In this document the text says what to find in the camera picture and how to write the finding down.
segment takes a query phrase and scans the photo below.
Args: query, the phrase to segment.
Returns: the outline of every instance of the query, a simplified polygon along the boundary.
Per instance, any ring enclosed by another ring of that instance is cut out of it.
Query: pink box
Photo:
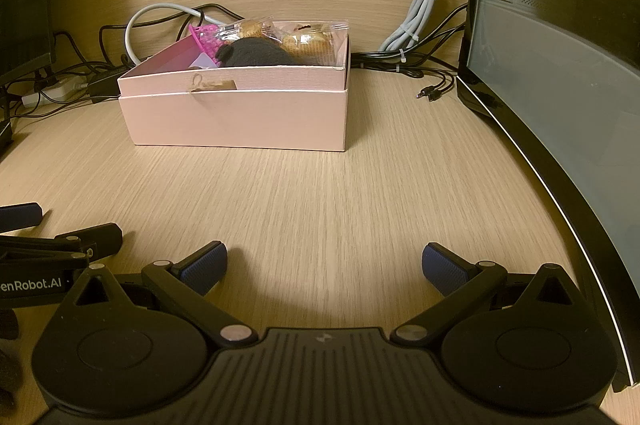
[[[136,145],[344,151],[347,30],[338,31],[334,40],[339,63],[335,68],[184,71],[200,49],[193,37],[183,38],[118,80],[120,108],[131,139]],[[228,89],[231,81],[236,89]],[[212,87],[227,90],[194,90]]]

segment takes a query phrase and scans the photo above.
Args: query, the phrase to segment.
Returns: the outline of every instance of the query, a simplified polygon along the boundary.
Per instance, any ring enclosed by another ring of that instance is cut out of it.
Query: power adapter
[[[106,98],[101,98],[104,96],[119,96],[118,78],[127,71],[129,71],[127,66],[120,66],[119,68],[99,72],[91,76],[86,86],[91,102],[99,103],[104,101]]]

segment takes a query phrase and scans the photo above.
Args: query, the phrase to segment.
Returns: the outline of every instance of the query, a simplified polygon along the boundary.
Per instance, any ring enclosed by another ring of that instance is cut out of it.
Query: snack packet
[[[334,34],[348,24],[299,24],[291,32],[281,32],[282,48],[305,66],[337,66]]]
[[[219,26],[216,37],[223,42],[235,42],[248,37],[277,39],[276,28],[271,17],[263,19],[244,19],[234,24]]]

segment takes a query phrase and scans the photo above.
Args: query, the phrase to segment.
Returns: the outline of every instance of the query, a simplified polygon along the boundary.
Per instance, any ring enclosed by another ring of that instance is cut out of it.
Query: wood grain
[[[52,0],[91,57],[107,22],[165,0]],[[354,48],[375,48],[411,0],[171,0],[220,2],[246,16],[347,18]],[[438,0],[435,19],[465,0]],[[140,54],[171,41],[176,26],[134,38]],[[110,36],[112,58],[122,52]],[[443,55],[455,60],[457,44]],[[71,57],[60,47],[60,65]],[[250,325],[370,326],[387,331],[440,299],[420,271],[438,241],[469,261],[510,271],[542,262],[570,269],[575,244],[524,161],[495,128],[448,94],[415,100],[429,79],[354,71],[345,153],[135,147],[116,102],[21,121],[0,162],[0,204],[37,201],[44,222],[25,235],[116,222],[122,251],[105,262],[133,272],[178,260],[212,239],[230,250],[225,280],[209,299]],[[29,372],[31,349],[55,307],[18,310],[22,336],[7,348],[26,382],[9,424],[45,405]],[[640,392],[609,394],[603,409],[640,423]]]

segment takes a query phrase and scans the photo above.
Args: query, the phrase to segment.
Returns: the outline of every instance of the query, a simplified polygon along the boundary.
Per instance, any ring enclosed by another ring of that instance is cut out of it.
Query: black fabric item
[[[10,392],[0,389],[0,416],[9,417],[15,412],[15,400]]]
[[[22,370],[14,358],[0,351],[0,389],[15,392],[22,385]]]
[[[0,310],[0,339],[18,338],[18,318],[14,310]]]
[[[221,68],[295,66],[297,62],[275,42],[260,37],[238,39],[216,53]]]

